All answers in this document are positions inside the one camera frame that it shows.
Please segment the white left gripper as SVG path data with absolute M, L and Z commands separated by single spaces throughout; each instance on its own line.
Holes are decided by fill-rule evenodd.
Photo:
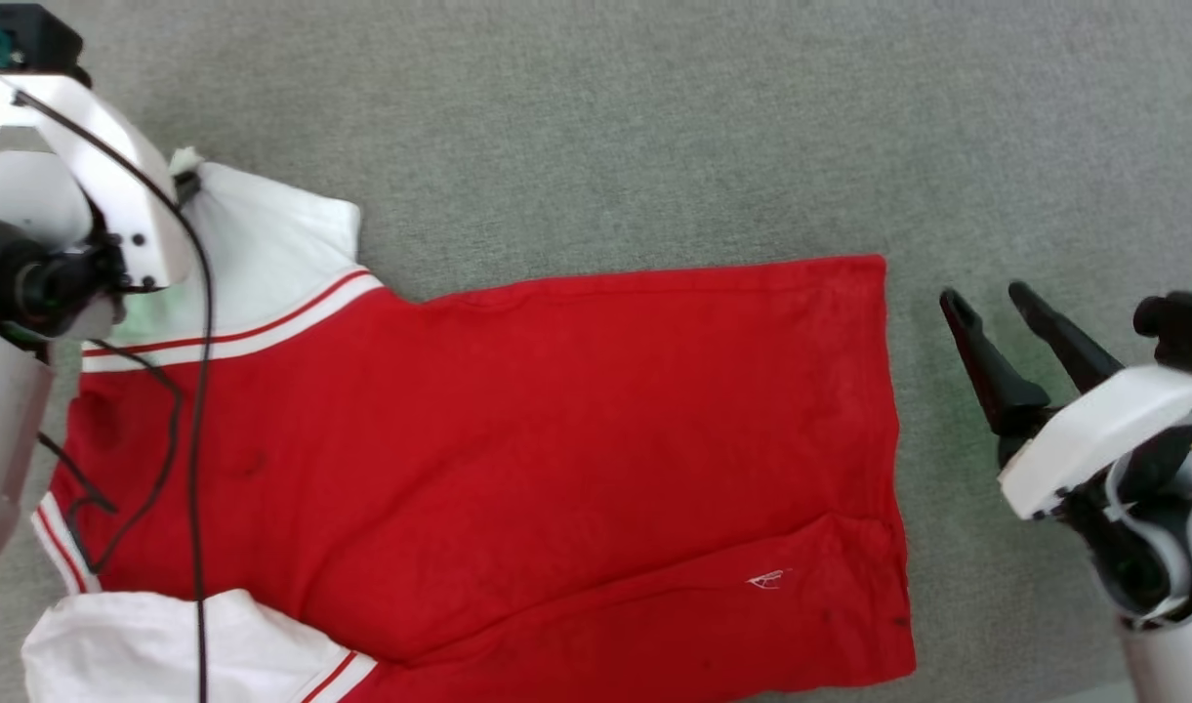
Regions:
M 99 338 L 128 295 L 182 284 L 199 191 L 77 80 L 0 71 L 0 332 Z

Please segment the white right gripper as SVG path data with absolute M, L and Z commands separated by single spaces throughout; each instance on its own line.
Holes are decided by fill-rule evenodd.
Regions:
M 1002 497 L 1022 520 L 1050 517 L 1078 533 L 1100 587 L 1131 626 L 1188 618 L 1192 374 L 1123 371 L 1028 284 L 1010 284 L 1007 294 L 1082 396 L 1008 458 Z M 1032 435 L 1049 406 L 1045 388 L 1016 372 L 957 290 L 943 290 L 940 309 L 991 431 Z

